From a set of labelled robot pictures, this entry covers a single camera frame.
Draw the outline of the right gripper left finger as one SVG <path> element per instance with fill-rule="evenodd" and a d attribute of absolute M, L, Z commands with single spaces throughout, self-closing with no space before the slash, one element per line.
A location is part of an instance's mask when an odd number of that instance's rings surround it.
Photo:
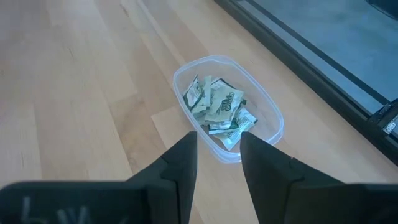
<path fill-rule="evenodd" d="M 197 133 L 123 181 L 31 181 L 0 189 L 0 224 L 188 224 Z"/>

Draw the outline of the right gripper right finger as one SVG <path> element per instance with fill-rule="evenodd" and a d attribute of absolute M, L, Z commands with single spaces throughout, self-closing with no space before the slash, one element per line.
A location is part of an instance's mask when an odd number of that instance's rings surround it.
<path fill-rule="evenodd" d="M 240 151 L 259 224 L 398 224 L 398 184 L 346 184 L 250 132 Z"/>

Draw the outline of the green tea bag packet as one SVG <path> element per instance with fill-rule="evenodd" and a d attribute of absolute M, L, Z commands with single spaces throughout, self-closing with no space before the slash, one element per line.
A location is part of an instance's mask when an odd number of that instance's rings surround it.
<path fill-rule="evenodd" d="M 244 92 L 218 78 L 210 85 L 211 106 L 205 113 L 205 121 L 223 122 L 231 121 L 234 112 L 241 103 Z"/>
<path fill-rule="evenodd" d="M 183 95 L 183 100 L 187 108 L 192 110 L 201 100 L 203 94 L 204 90 L 199 82 L 198 75 L 195 75 L 194 79 L 191 81 Z"/>
<path fill-rule="evenodd" d="M 229 127 L 227 127 L 227 123 L 220 124 L 209 124 L 208 125 L 208 133 L 209 134 L 221 134 L 221 133 L 230 133 L 233 131 L 238 131 L 242 129 L 244 126 L 249 125 L 253 126 L 257 122 L 257 118 L 255 118 L 245 107 L 239 107 L 235 113 L 233 120 Z"/>
<path fill-rule="evenodd" d="M 193 107 L 192 113 L 200 113 L 204 110 L 207 110 L 211 105 L 211 75 L 208 75 L 204 78 L 204 82 L 202 84 L 203 94 L 201 95 L 198 103 Z"/>
<path fill-rule="evenodd" d="M 228 151 L 232 150 L 232 148 L 240 141 L 242 132 L 244 132 L 244 129 L 220 134 L 220 140 Z"/>

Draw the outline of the clear plastic container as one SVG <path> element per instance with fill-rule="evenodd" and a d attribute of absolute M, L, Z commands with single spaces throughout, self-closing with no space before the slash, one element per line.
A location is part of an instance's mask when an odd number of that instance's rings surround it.
<path fill-rule="evenodd" d="M 283 136 L 284 119 L 272 98 L 262 86 L 233 59 L 225 55 L 210 55 L 189 62 L 180 67 L 173 76 L 172 85 L 180 106 L 198 135 L 204 140 L 210 152 L 225 164 L 241 162 L 239 144 L 229 151 L 221 141 L 208 134 L 190 112 L 183 95 L 195 77 L 202 80 L 211 75 L 222 78 L 226 83 L 244 92 L 244 107 L 257 118 L 257 123 L 249 131 L 263 141 L 274 145 Z"/>

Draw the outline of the black aluminium table frame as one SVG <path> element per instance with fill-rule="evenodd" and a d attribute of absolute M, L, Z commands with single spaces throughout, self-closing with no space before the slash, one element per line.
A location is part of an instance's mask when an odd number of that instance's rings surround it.
<path fill-rule="evenodd" d="M 398 167 L 398 125 L 382 137 L 368 124 L 391 101 L 353 78 L 255 0 L 214 1 Z"/>

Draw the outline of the black frame clamp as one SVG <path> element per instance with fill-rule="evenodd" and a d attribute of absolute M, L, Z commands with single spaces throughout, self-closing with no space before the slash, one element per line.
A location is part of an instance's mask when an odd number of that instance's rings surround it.
<path fill-rule="evenodd" d="M 385 104 L 369 119 L 368 124 L 372 133 L 377 136 L 388 136 L 398 125 L 398 98 Z"/>

